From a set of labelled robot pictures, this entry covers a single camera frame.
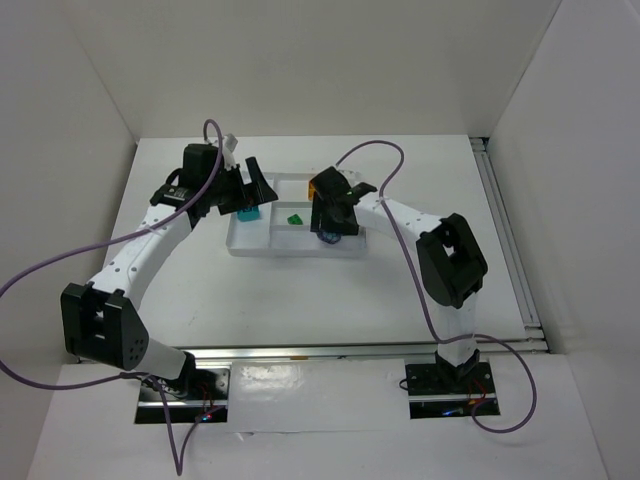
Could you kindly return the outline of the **teal frog lego piece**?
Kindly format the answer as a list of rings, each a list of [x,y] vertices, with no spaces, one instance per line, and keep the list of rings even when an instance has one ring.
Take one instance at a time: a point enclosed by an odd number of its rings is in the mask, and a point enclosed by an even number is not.
[[[251,206],[236,212],[239,222],[252,222],[261,219],[261,212],[258,206]]]

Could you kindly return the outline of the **green sloped lego brick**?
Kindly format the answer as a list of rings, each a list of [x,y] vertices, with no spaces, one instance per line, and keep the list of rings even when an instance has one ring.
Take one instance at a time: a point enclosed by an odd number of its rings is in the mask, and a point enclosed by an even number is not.
[[[287,218],[289,225],[303,225],[303,220],[298,214],[293,214]]]

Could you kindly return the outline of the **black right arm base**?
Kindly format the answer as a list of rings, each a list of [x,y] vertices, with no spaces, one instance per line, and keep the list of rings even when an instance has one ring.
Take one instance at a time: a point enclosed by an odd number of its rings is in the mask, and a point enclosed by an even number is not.
[[[434,363],[407,364],[398,382],[408,394],[411,419],[497,416],[499,402],[488,362],[481,362],[461,382],[448,384],[436,372]]]

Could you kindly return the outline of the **yellow butterfly lego piece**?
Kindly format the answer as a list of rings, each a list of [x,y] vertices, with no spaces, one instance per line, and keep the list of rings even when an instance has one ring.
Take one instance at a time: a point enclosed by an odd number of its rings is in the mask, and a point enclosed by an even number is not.
[[[307,188],[307,197],[309,201],[312,201],[314,198],[314,195],[316,193],[315,187],[313,185],[312,182],[308,183],[308,188]]]

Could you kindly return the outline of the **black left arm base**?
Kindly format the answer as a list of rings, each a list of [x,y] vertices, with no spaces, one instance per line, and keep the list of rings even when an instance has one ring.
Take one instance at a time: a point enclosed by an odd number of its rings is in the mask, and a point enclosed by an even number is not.
[[[200,369],[195,382],[190,384],[185,393],[170,389],[166,382],[159,379],[171,422],[191,424],[198,418],[202,423],[226,423],[230,380],[229,366]],[[150,380],[145,379],[140,385],[134,423],[152,425],[164,422],[161,393]]]

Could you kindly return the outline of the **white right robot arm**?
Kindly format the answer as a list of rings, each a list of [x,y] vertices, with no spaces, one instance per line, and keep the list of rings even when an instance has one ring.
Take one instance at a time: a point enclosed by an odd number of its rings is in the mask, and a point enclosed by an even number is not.
[[[423,213],[364,182],[352,185],[334,167],[314,176],[310,189],[311,231],[319,238],[333,242],[365,229],[396,239],[407,259],[417,257],[410,273],[438,343],[438,373],[450,383],[469,375],[479,362],[476,303],[488,264],[467,220]]]

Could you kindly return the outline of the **purple flower lego piece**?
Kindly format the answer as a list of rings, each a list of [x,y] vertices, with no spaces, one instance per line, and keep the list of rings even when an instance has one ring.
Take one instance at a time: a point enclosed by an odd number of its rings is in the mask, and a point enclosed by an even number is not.
[[[335,245],[341,241],[342,235],[334,232],[320,231],[317,233],[318,239],[328,245]]]

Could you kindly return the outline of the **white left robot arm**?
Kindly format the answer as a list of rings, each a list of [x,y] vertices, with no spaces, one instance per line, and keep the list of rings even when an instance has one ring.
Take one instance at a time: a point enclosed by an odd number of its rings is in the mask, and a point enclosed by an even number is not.
[[[86,283],[64,289],[60,303],[68,353],[144,373],[178,397],[204,379],[193,354],[151,338],[138,310],[163,264],[211,209],[227,215],[277,200],[255,158],[247,158],[244,167],[237,164],[236,145],[231,134],[187,145],[181,167],[152,195],[134,238]]]

